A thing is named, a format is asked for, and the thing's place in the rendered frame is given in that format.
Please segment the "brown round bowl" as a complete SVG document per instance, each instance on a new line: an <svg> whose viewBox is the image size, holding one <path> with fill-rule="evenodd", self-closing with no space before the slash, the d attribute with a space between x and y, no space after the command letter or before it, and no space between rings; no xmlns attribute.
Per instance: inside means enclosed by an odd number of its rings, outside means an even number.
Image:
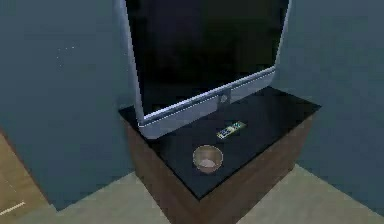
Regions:
<svg viewBox="0 0 384 224"><path fill-rule="evenodd" d="M223 163L223 159L222 151L212 145L201 145L193 152L193 164L205 174L214 173L218 170Z"/></svg>

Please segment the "silver framed television set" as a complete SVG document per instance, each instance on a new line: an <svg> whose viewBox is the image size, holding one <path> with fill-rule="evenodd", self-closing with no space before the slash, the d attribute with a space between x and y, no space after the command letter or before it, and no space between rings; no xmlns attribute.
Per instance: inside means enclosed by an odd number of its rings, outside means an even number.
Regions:
<svg viewBox="0 0 384 224"><path fill-rule="evenodd" d="M157 139L274 79L295 0L116 0L139 132Z"/></svg>

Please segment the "brown cabinet with black top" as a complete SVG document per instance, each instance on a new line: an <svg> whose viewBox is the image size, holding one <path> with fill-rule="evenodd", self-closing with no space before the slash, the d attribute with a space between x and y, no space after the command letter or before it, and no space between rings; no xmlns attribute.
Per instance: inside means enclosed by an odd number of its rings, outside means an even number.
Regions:
<svg viewBox="0 0 384 224"><path fill-rule="evenodd" d="M135 174L170 224L237 224L294 167L319 105L266 87L154 140L132 107L120 110ZM241 121L225 139L216 133ZM221 167L193 164L201 145L219 148Z"/></svg>

